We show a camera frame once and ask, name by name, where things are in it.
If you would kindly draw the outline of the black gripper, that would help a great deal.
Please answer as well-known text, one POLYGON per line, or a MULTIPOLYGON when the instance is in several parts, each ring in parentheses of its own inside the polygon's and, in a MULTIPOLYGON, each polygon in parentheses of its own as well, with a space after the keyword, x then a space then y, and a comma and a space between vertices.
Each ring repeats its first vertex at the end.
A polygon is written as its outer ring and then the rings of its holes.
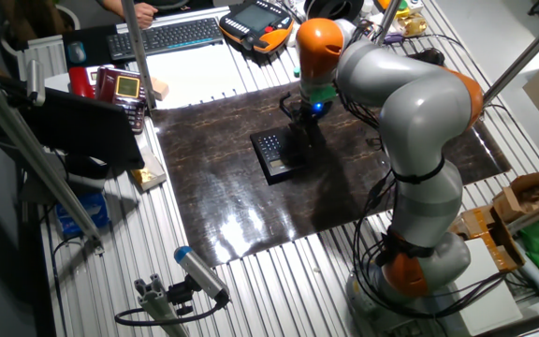
POLYGON ((328 114, 332 105, 332 101, 309 103, 305 100, 300 100, 295 103, 291 111, 293 122, 290 123, 290 130, 296 140, 304 141, 306 134, 309 141, 318 141, 319 128, 317 122, 328 114))

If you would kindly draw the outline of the person's bare hand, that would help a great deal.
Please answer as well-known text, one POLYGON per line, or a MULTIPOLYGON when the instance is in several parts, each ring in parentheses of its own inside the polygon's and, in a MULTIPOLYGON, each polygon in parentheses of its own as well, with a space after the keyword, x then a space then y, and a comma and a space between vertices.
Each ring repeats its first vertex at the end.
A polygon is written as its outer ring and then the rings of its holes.
POLYGON ((154 15, 158 9, 147 3, 136 3, 134 5, 138 26, 140 29, 149 28, 154 20, 154 15))

